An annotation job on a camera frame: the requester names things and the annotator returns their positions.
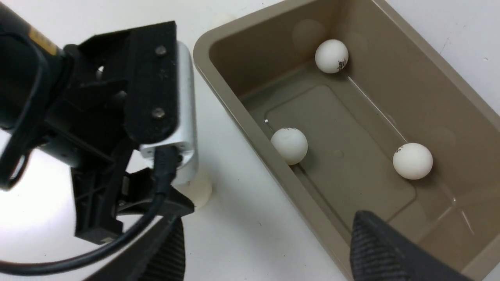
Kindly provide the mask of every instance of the bin floor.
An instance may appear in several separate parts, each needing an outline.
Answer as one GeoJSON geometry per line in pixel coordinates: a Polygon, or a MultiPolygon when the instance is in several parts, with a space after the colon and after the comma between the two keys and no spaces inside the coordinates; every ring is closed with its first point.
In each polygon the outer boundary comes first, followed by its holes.
{"type": "Polygon", "coordinates": [[[403,137],[341,73],[308,64],[242,102],[269,138],[285,127],[304,133],[308,152],[292,169],[330,220],[341,224],[345,240],[356,211],[389,221],[415,199],[415,188],[392,164],[403,137]]]}

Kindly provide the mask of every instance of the white ball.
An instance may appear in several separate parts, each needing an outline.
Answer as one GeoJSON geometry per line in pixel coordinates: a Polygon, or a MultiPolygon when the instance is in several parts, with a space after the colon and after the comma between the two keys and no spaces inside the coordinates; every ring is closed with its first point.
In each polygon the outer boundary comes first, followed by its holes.
{"type": "Polygon", "coordinates": [[[322,72],[337,73],[346,66],[349,52],[346,45],[339,40],[326,40],[317,48],[314,60],[322,72]]]}
{"type": "Polygon", "coordinates": [[[213,18],[210,29],[218,28],[234,20],[236,20],[236,17],[234,15],[228,13],[220,13],[213,18]]]}
{"type": "Polygon", "coordinates": [[[308,153],[308,140],[296,128],[279,129],[272,135],[271,143],[289,166],[302,161],[308,153]]]}
{"type": "Polygon", "coordinates": [[[433,155],[427,147],[407,143],[396,150],[392,164],[396,172],[408,180],[421,179],[433,168],[433,155]]]}

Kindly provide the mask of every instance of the white table surface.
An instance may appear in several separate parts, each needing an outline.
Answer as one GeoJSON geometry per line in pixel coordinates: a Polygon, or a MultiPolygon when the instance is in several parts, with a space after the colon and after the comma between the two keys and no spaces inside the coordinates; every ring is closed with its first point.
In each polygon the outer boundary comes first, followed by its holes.
{"type": "MultiPolygon", "coordinates": [[[[176,20],[178,39],[192,51],[216,14],[241,17],[279,0],[2,1],[60,47],[94,34],[176,20]]],[[[389,3],[500,113],[500,39],[495,35],[500,2],[389,3]]],[[[183,220],[185,280],[344,281],[198,73],[195,90],[200,161],[211,175],[214,194],[207,206],[183,220]]],[[[0,134],[1,146],[7,137],[0,134]]],[[[137,217],[120,219],[130,226],[137,217]]],[[[0,192],[0,260],[49,262],[94,249],[73,237],[74,226],[69,170],[37,151],[19,185],[0,192]]],[[[0,280],[81,280],[109,260],[48,277],[0,274],[0,280]]],[[[491,281],[500,277],[500,266],[495,270],[491,281]]]]}

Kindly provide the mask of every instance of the bolt head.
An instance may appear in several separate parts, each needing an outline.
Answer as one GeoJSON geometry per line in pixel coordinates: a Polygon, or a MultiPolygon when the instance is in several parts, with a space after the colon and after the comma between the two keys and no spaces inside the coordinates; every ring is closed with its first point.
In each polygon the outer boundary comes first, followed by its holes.
{"type": "Polygon", "coordinates": [[[165,117],[165,111],[163,110],[163,108],[157,107],[153,109],[153,111],[151,111],[151,115],[155,119],[162,119],[163,117],[165,117]]]}
{"type": "Polygon", "coordinates": [[[167,49],[165,48],[165,46],[163,45],[160,45],[158,47],[156,47],[156,49],[154,50],[154,52],[156,53],[156,55],[158,57],[163,57],[167,54],[167,49]]]}

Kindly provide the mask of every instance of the plastic bin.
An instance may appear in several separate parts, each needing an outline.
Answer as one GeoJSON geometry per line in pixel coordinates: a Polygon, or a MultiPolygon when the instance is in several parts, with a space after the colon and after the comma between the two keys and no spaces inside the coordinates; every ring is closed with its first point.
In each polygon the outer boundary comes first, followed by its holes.
{"type": "Polygon", "coordinates": [[[475,280],[500,262],[500,117],[385,1],[287,0],[204,34],[194,62],[348,278],[357,210],[475,280]],[[340,73],[314,63],[327,39],[340,73]],[[283,127],[309,142],[291,167],[283,127]],[[433,154],[424,179],[393,168],[406,142],[433,154]]]}

